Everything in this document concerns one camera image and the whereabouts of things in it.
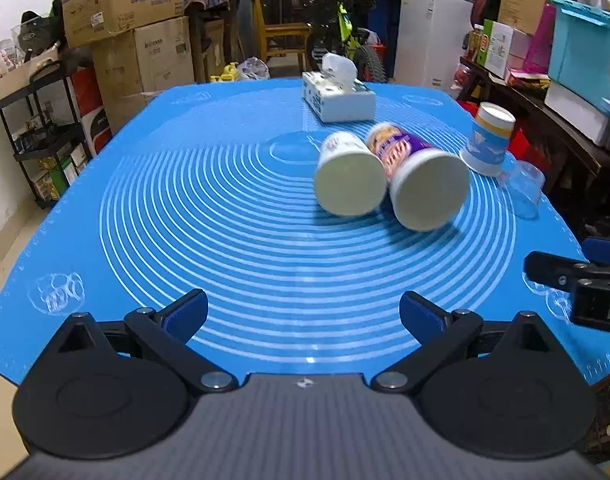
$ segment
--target teal storage bin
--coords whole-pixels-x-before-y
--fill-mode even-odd
[[[556,6],[549,76],[604,111],[610,99],[610,12],[572,0]]]

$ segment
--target bicycle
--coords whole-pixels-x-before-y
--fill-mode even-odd
[[[358,27],[357,18],[375,6],[374,0],[301,0],[310,10],[311,34],[305,51],[310,70],[320,70],[328,52],[348,57],[356,65],[358,79],[387,83],[383,62],[367,44],[370,31]]]

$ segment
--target wooden chair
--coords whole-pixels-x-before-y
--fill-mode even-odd
[[[303,72],[307,65],[305,57],[305,44],[309,36],[309,26],[306,23],[279,23],[277,25],[265,25],[263,18],[263,8],[261,0],[252,0],[252,11],[254,16],[254,26],[256,27],[256,37],[258,40],[258,50],[262,62],[272,56],[282,54],[297,54],[299,58],[299,69]],[[296,36],[303,38],[303,46],[300,48],[272,48],[269,49],[270,38],[280,36]]]

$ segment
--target white refrigerator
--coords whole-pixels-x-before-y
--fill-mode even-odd
[[[402,0],[394,65],[398,84],[436,88],[453,97],[454,71],[472,30],[474,0]]]

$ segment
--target baseboard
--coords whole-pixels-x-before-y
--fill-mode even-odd
[[[19,231],[27,224],[32,215],[36,213],[37,207],[33,198],[23,200],[18,208],[16,208],[16,211],[9,217],[3,228],[0,229],[0,263],[2,263],[12,244],[18,238]]]

